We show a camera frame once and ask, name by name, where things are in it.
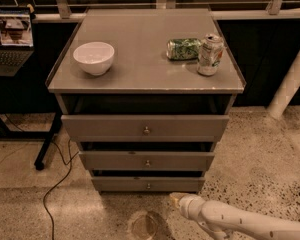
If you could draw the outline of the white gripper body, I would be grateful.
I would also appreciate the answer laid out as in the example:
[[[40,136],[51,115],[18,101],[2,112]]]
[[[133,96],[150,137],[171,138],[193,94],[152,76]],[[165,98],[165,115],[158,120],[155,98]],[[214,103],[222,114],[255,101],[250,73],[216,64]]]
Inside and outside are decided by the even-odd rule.
[[[201,210],[205,200],[194,194],[186,194],[178,201],[178,208],[181,215],[189,220],[200,222],[202,221]]]

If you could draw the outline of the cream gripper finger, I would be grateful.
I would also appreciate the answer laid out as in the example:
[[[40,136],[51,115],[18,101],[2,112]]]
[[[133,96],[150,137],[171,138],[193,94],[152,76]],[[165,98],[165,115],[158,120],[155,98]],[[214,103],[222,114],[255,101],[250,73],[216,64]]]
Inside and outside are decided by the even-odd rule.
[[[185,203],[187,196],[188,193],[182,192],[173,192],[169,195],[170,200],[175,207],[181,207]]]

